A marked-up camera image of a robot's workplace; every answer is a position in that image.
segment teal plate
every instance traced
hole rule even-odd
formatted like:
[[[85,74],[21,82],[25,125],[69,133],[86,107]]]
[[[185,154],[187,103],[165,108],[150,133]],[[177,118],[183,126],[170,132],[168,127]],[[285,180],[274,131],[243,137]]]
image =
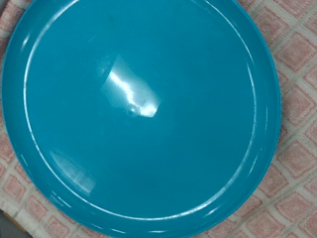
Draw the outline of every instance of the teal plate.
[[[233,0],[36,0],[3,68],[23,168],[114,237],[187,237],[237,210],[280,127],[275,67]]]

